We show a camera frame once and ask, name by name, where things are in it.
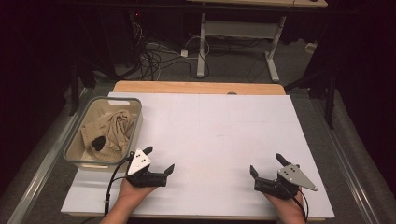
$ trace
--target hand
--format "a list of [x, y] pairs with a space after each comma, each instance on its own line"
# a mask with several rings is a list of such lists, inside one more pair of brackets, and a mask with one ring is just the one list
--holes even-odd
[[[300, 224], [305, 223], [304, 215], [301, 208], [293, 199], [278, 199], [269, 194], [263, 194], [268, 201], [276, 208], [277, 215], [284, 224]], [[295, 196], [297, 201], [303, 205], [303, 195], [299, 191]]]
[[156, 187], [136, 188], [126, 179], [122, 179], [119, 197], [101, 223], [126, 223], [129, 215], [155, 189]]

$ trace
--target desk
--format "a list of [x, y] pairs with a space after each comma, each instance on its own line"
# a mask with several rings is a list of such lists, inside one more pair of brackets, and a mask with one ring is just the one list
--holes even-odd
[[[133, 216], [274, 219], [272, 205], [253, 190], [248, 168], [252, 164], [262, 177], [276, 178], [279, 152], [299, 162], [318, 186], [317, 192], [304, 191], [311, 219], [333, 217], [291, 100], [280, 86], [122, 81], [114, 91], [111, 96], [142, 101], [144, 121], [137, 147], [154, 146], [150, 170], [160, 172], [176, 165], [167, 187], [150, 194]], [[239, 95], [223, 94], [230, 91]], [[62, 212], [102, 215], [110, 176], [78, 170]], [[113, 184], [110, 205], [119, 184]]]
[[[270, 6], [270, 7], [327, 7], [324, 0], [312, 2], [310, 0], [189, 0], [192, 2], [222, 3], [222, 4], [243, 4], [253, 6]], [[273, 39], [272, 46], [265, 51], [265, 59], [271, 79], [274, 82], [279, 81], [279, 75], [274, 63], [274, 54], [277, 43], [282, 34], [286, 21], [286, 16], [281, 16], [277, 24], [246, 23], [246, 22], [227, 22], [227, 21], [207, 21], [205, 13], [201, 18], [201, 41], [200, 56], [198, 57], [197, 76], [205, 76], [205, 36], [206, 35], [225, 35], [225, 36], [243, 36], [252, 38]]]

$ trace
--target person's left hand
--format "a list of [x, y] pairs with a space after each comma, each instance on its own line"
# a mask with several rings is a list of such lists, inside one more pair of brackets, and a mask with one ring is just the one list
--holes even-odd
[[129, 215], [157, 187], [136, 188], [126, 179], [122, 179], [119, 197], [113, 208], [101, 223], [126, 223]]

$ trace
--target crumpled fabric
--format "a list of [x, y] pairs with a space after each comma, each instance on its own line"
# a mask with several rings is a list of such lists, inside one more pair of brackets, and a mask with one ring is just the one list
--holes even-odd
[[[122, 109], [85, 124], [81, 128], [81, 133], [88, 154], [97, 161], [120, 161], [126, 153], [128, 136], [132, 133], [135, 119], [136, 115]], [[101, 136], [105, 137], [106, 141], [103, 148], [97, 151], [92, 146], [92, 141]]]

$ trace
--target plastic bin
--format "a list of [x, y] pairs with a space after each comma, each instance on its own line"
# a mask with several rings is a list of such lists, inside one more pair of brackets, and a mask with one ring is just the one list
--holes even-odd
[[[129, 138], [129, 141], [126, 145], [126, 150], [124, 150], [124, 155], [122, 155], [122, 157], [117, 161], [101, 161], [97, 158], [95, 159], [92, 156], [92, 151], [89, 152], [90, 149], [86, 149], [85, 147], [81, 129], [88, 123], [95, 122], [101, 119], [103, 116], [117, 113], [122, 109], [128, 110], [131, 115], [135, 116], [135, 121], [130, 126], [131, 135], [126, 136]], [[130, 151], [135, 150], [136, 141], [143, 122], [141, 111], [142, 104], [138, 99], [135, 98], [93, 98], [85, 107], [82, 116], [74, 128], [74, 131], [70, 133], [73, 137], [69, 138], [70, 141], [64, 148], [64, 158], [83, 170], [113, 172], [117, 165], [124, 158], [129, 156]], [[125, 162], [125, 164], [121, 166], [119, 172], [124, 172], [126, 170], [127, 163], [128, 162]]]

